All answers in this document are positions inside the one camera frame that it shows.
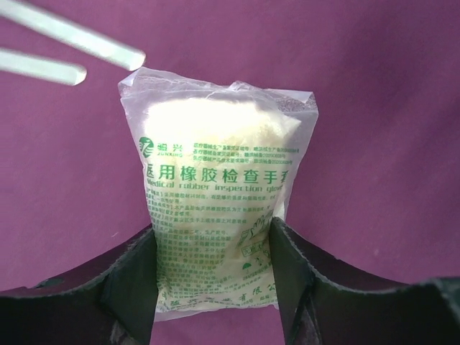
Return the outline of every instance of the medical rubber glove package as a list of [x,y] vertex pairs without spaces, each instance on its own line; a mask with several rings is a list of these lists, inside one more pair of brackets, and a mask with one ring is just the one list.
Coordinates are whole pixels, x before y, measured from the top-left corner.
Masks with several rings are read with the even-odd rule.
[[268,228],[285,218],[313,94],[147,68],[119,89],[157,239],[157,311],[276,304]]

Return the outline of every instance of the white plastic strip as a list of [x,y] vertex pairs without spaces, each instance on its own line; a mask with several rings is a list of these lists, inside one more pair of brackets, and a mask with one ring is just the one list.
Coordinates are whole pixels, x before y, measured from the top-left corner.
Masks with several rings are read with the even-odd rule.
[[145,61],[145,53],[141,50],[31,4],[0,0],[0,16],[127,70],[136,70]]
[[4,48],[0,48],[0,70],[71,86],[86,78],[83,66]]

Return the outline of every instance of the purple tabletop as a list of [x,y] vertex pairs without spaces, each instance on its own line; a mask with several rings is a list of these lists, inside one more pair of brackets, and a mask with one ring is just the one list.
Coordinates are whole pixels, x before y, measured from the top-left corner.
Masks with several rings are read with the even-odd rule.
[[[363,270],[460,275],[458,0],[33,0],[146,66],[316,93],[288,223]],[[2,73],[0,290],[80,265],[149,223],[116,84],[128,72],[2,19],[2,46],[80,63],[76,87]],[[155,344],[282,344],[277,311],[156,323]]]

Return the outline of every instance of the wrinkled plastic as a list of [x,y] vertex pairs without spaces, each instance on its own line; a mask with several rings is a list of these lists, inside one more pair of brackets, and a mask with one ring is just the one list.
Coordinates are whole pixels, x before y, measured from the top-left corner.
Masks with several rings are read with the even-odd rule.
[[313,94],[147,68],[119,90],[157,236],[156,320],[276,304],[267,231],[285,218]]

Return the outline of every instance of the plastic packet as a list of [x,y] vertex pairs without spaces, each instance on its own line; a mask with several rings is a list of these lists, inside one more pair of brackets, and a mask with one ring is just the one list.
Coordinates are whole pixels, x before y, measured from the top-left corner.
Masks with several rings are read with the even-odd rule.
[[276,304],[268,228],[285,218],[313,94],[148,68],[119,90],[158,245],[156,321]]

